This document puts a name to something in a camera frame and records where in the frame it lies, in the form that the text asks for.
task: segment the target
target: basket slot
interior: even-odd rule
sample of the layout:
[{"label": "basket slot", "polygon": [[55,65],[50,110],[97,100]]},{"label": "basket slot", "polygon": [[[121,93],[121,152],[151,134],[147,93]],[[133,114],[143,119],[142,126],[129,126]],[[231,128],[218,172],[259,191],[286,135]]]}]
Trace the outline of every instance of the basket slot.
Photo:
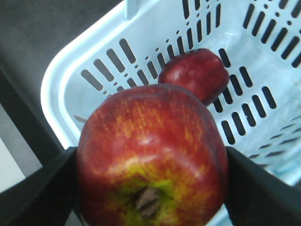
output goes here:
[{"label": "basket slot", "polygon": [[222,59],[222,62],[224,64],[224,66],[227,67],[227,68],[230,67],[231,63],[230,63],[230,60],[228,58],[228,55],[227,55],[226,51],[223,48],[221,48],[221,49],[218,50],[218,52],[221,56],[221,59]]},{"label": "basket slot", "polygon": [[232,104],[233,103],[233,98],[229,92],[229,89],[226,88],[223,92],[222,92],[223,96],[225,97],[226,103],[227,104]]},{"label": "basket slot", "polygon": [[150,71],[150,74],[152,75],[153,79],[157,79],[158,78],[158,73],[155,69],[155,66],[154,66],[153,62],[152,61],[148,62],[147,67],[148,67],[148,69]]},{"label": "basket slot", "polygon": [[188,40],[188,48],[192,49],[193,48],[193,39],[192,39],[192,29],[189,28],[187,30],[187,40]]},{"label": "basket slot", "polygon": [[168,45],[167,47],[168,56],[170,59],[173,59],[175,57],[174,55],[174,48],[172,45]]},{"label": "basket slot", "polygon": [[140,69],[138,72],[137,72],[137,75],[138,77],[140,78],[140,80],[142,81],[143,85],[148,85],[150,82],[147,80],[144,72],[142,69]]},{"label": "basket slot", "polygon": [[254,4],[250,4],[249,8],[247,10],[247,13],[246,13],[246,17],[244,19],[243,28],[245,28],[245,29],[248,28],[250,20],[251,20],[251,17],[252,17],[252,14],[254,12],[254,9],[255,9]]},{"label": "basket slot", "polygon": [[215,27],[218,28],[221,25],[221,10],[222,5],[218,4],[216,7],[216,15],[215,15]]},{"label": "basket slot", "polygon": [[236,95],[238,95],[238,96],[243,95],[243,91],[241,89],[241,86],[239,84],[239,81],[238,81],[236,75],[234,75],[234,74],[230,75],[230,82],[234,88]]},{"label": "basket slot", "polygon": [[294,68],[298,67],[301,63],[301,53],[295,58],[295,60],[292,62],[292,66]]},{"label": "basket slot", "polygon": [[235,144],[235,138],[228,121],[222,121],[222,129],[224,130],[228,143],[230,145]]},{"label": "basket slot", "polygon": [[88,70],[83,70],[81,72],[81,76],[89,82],[97,91],[101,91],[103,89],[103,85],[97,80],[95,76],[93,76]]},{"label": "basket slot", "polygon": [[261,11],[259,13],[258,17],[257,17],[257,20],[255,22],[254,28],[252,30],[252,35],[253,36],[257,35],[257,33],[258,33],[259,29],[260,29],[260,26],[261,26],[264,18],[265,18],[265,13],[263,11]]},{"label": "basket slot", "polygon": [[262,87],[262,92],[263,92],[263,94],[264,94],[264,96],[265,96],[265,98],[266,98],[266,100],[269,104],[269,107],[271,109],[275,109],[277,107],[277,104],[274,100],[274,97],[273,97],[270,89],[268,87],[264,86],[264,87]]},{"label": "basket slot", "polygon": [[292,17],[297,18],[301,11],[301,0],[298,0],[297,4],[295,5],[294,9],[292,10]]},{"label": "basket slot", "polygon": [[189,3],[188,3],[188,0],[182,0],[182,5],[183,5],[184,18],[187,19],[189,17]]},{"label": "basket slot", "polygon": [[269,39],[273,29],[275,28],[275,25],[276,25],[276,20],[271,19],[269,22],[269,25],[267,26],[267,29],[265,30],[265,32],[261,38],[261,42],[263,44],[265,44],[267,42],[267,40]]},{"label": "basket slot", "polygon": [[129,60],[129,62],[130,62],[131,64],[135,63],[135,62],[136,62],[136,57],[135,57],[135,55],[133,54],[133,52],[132,52],[132,50],[131,50],[131,48],[130,48],[128,42],[127,42],[127,40],[121,39],[121,40],[119,41],[119,44],[120,44],[122,50],[124,51],[124,53],[126,54],[128,60]]},{"label": "basket slot", "polygon": [[158,62],[159,62],[159,64],[160,64],[160,67],[161,67],[161,68],[164,68],[164,66],[166,65],[166,63],[165,63],[163,54],[162,54],[162,53],[158,53],[157,59],[158,59]]},{"label": "basket slot", "polygon": [[251,127],[254,127],[256,126],[256,121],[255,121],[255,118],[251,112],[251,109],[249,107],[248,104],[242,104],[242,109],[243,109],[243,112],[246,116],[246,119],[248,121],[248,124],[251,126]]},{"label": "basket slot", "polygon": [[178,44],[178,48],[179,48],[179,53],[180,53],[180,54],[185,53],[185,50],[184,50],[184,44],[183,44],[183,39],[182,39],[181,36],[178,37],[178,39],[177,39],[177,44]]},{"label": "basket slot", "polygon": [[100,59],[97,59],[94,61],[94,66],[99,70],[101,74],[104,75],[106,80],[108,81],[113,81],[114,76],[112,73],[109,71],[109,69],[103,64],[103,62]]},{"label": "basket slot", "polygon": [[237,112],[232,113],[232,119],[234,121],[234,124],[238,130],[239,135],[243,136],[246,134],[246,130],[244,128],[244,125],[239,117],[239,114]]},{"label": "basket slot", "polygon": [[263,105],[262,105],[262,103],[261,103],[261,100],[260,100],[259,96],[253,95],[253,96],[252,96],[252,100],[253,100],[253,103],[254,103],[254,105],[255,105],[255,107],[256,107],[256,110],[257,110],[259,116],[260,116],[261,118],[265,118],[265,117],[267,116],[267,114],[266,114],[266,112],[264,111],[264,108],[263,108]]},{"label": "basket slot", "polygon": [[251,77],[250,77],[248,71],[246,70],[246,67],[243,67],[243,66],[240,67],[239,71],[240,71],[240,73],[241,73],[241,75],[243,77],[243,80],[244,80],[246,86],[247,87],[252,87],[253,83],[252,83],[252,80],[251,80]]},{"label": "basket slot", "polygon": [[125,71],[126,68],[124,67],[121,60],[116,55],[113,49],[110,48],[107,50],[107,56],[109,57],[109,59],[112,61],[112,63],[115,65],[115,67],[120,73]]},{"label": "basket slot", "polygon": [[199,10],[199,8],[201,7],[200,0],[195,0],[195,1],[194,1],[194,4],[195,4],[195,9],[196,9],[196,10]]},{"label": "basket slot", "polygon": [[198,35],[198,42],[201,42],[203,39],[202,36],[202,20],[197,21],[197,35]]},{"label": "basket slot", "polygon": [[280,30],[279,34],[277,35],[276,39],[274,40],[274,42],[273,42],[273,44],[271,46],[271,50],[272,51],[275,52],[278,49],[279,45],[283,41],[283,39],[286,36],[287,32],[288,32],[288,30],[285,27],[283,27]]},{"label": "basket slot", "polygon": [[219,98],[217,98],[214,102],[213,105],[215,107],[215,110],[217,113],[223,112],[222,104]]},{"label": "basket slot", "polygon": [[211,12],[208,12],[206,16],[206,28],[207,35],[209,35],[211,33]]},{"label": "basket slot", "polygon": [[280,9],[284,9],[286,7],[286,5],[287,5],[287,2],[288,2],[288,0],[281,0],[279,2],[279,8]]},{"label": "basket slot", "polygon": [[294,36],[291,40],[291,42],[287,45],[286,49],[281,54],[282,59],[287,59],[287,57],[291,54],[291,52],[294,50],[294,48],[299,43],[300,39],[297,36]]}]

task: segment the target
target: apple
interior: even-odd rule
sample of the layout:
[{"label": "apple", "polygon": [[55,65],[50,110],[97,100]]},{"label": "apple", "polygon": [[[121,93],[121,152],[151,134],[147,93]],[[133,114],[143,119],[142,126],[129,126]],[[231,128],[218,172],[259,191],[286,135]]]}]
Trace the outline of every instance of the apple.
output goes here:
[{"label": "apple", "polygon": [[79,202],[91,226],[200,226],[223,204],[228,159],[207,108],[153,84],[106,99],[77,149]]},{"label": "apple", "polygon": [[206,106],[217,99],[228,82],[229,73],[222,60],[206,48],[174,57],[158,77],[158,83],[171,83],[188,89]]}]

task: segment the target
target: plastic basket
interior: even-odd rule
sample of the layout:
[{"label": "plastic basket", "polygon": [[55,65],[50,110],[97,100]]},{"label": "plastic basket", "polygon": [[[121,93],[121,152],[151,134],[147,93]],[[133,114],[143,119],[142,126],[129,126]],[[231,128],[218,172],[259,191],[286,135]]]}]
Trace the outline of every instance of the plastic basket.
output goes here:
[{"label": "plastic basket", "polygon": [[[208,109],[225,145],[284,182],[301,177],[301,0],[121,2],[62,49],[41,87],[43,112],[64,146],[120,90],[157,83],[175,55],[209,48],[230,82]],[[208,225],[230,225],[225,208]]]}]

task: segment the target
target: white plastic basket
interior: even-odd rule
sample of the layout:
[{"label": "white plastic basket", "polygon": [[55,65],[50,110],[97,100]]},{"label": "white plastic basket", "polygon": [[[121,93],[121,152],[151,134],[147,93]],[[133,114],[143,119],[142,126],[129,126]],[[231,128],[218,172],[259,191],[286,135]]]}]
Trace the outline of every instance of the white plastic basket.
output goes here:
[{"label": "white plastic basket", "polygon": [[[64,148],[77,146],[109,95],[157,83],[170,58],[209,48],[230,73],[208,107],[225,145],[293,185],[301,177],[300,10],[301,0],[123,1],[53,59],[41,88],[45,117]],[[217,224],[230,225],[224,207],[208,225]]]}]

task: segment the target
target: small red apple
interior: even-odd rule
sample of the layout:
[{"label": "small red apple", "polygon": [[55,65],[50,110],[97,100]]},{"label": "small red apple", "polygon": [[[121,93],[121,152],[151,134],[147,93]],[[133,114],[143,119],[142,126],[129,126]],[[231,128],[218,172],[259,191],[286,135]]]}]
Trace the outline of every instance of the small red apple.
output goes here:
[{"label": "small red apple", "polygon": [[200,226],[221,207],[226,149],[188,90],[121,91],[89,117],[77,150],[81,213],[91,226]]},{"label": "small red apple", "polygon": [[229,73],[221,59],[206,48],[174,57],[158,77],[158,83],[183,86],[205,105],[215,101],[228,82]]}]

